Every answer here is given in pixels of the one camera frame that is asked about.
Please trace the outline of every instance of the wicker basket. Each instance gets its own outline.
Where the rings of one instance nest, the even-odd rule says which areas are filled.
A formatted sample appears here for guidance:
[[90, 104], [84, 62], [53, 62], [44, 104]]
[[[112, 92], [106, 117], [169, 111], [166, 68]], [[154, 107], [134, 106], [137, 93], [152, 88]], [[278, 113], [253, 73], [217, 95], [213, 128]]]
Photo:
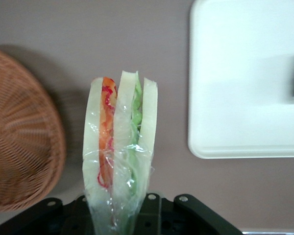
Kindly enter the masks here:
[[42, 200], [66, 156], [58, 112], [38, 81], [0, 52], [0, 211]]

